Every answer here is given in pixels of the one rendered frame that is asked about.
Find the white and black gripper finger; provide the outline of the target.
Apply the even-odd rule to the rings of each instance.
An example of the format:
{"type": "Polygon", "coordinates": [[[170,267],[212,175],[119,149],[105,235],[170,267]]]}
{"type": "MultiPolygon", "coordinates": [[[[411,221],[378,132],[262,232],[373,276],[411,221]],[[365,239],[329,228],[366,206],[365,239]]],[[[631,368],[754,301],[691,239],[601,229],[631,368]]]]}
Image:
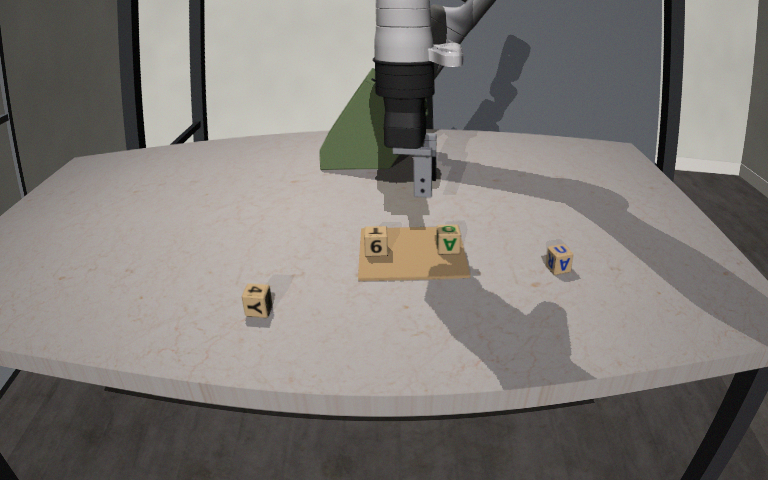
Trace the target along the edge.
{"type": "Polygon", "coordinates": [[[432,148],[393,148],[393,154],[414,155],[414,197],[432,198],[432,148]]]}
{"type": "Polygon", "coordinates": [[[432,181],[436,181],[436,133],[426,133],[421,147],[432,148],[432,181]]]}

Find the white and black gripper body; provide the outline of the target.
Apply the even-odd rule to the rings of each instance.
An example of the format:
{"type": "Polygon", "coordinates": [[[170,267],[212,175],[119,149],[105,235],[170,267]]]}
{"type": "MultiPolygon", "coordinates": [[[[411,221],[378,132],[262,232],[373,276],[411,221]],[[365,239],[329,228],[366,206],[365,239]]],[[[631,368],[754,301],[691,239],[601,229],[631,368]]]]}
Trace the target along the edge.
{"type": "Polygon", "coordinates": [[[426,135],[425,98],[433,96],[434,63],[463,65],[458,43],[433,45],[431,26],[376,26],[375,93],[384,99],[384,145],[417,149],[426,135]]]}

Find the tan square mat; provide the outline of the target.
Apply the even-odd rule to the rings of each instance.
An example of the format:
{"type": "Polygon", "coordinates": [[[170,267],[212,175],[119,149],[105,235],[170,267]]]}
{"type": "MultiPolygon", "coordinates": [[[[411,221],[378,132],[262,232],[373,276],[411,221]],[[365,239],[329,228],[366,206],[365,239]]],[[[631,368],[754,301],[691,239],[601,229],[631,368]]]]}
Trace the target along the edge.
{"type": "Polygon", "coordinates": [[[460,254],[438,254],[436,227],[387,228],[388,255],[365,256],[361,228],[358,281],[470,278],[461,239],[460,254]]]}

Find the tan letter block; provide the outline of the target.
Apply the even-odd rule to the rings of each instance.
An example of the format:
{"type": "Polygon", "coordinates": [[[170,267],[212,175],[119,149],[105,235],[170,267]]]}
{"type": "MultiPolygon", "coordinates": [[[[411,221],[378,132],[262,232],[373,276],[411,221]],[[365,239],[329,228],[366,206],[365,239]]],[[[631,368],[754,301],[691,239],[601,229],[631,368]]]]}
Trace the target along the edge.
{"type": "Polygon", "coordinates": [[[242,301],[246,316],[268,318],[273,305],[270,286],[247,284],[242,294],[242,301]]]}
{"type": "Polygon", "coordinates": [[[460,254],[461,232],[458,225],[437,225],[438,254],[460,254]]]}
{"type": "Polygon", "coordinates": [[[546,266],[554,275],[571,272],[572,260],[573,253],[565,244],[548,247],[546,266]]]}
{"type": "Polygon", "coordinates": [[[386,226],[364,228],[365,256],[388,255],[388,233],[386,226]]]}

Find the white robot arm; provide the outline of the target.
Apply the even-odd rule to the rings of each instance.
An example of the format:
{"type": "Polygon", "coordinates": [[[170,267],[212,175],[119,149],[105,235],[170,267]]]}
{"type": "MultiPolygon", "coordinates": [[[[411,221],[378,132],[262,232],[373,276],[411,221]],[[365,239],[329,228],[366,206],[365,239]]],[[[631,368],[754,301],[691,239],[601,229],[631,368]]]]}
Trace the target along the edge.
{"type": "Polygon", "coordinates": [[[461,44],[496,0],[462,1],[460,7],[444,7],[430,6],[430,0],[376,0],[376,25],[431,26],[433,44],[461,44]]]}

